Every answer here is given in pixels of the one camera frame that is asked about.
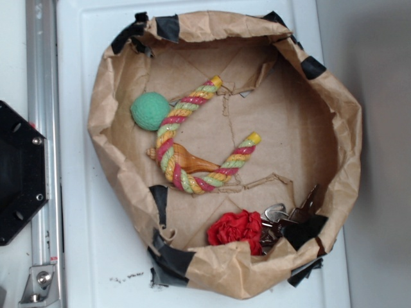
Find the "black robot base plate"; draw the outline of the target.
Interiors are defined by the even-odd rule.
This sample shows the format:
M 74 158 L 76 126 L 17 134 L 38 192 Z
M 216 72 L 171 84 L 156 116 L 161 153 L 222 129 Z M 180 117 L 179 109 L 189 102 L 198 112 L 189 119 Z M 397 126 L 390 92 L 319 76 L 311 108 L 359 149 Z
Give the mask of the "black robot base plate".
M 12 242 L 47 202 L 46 140 L 1 102 L 1 246 Z

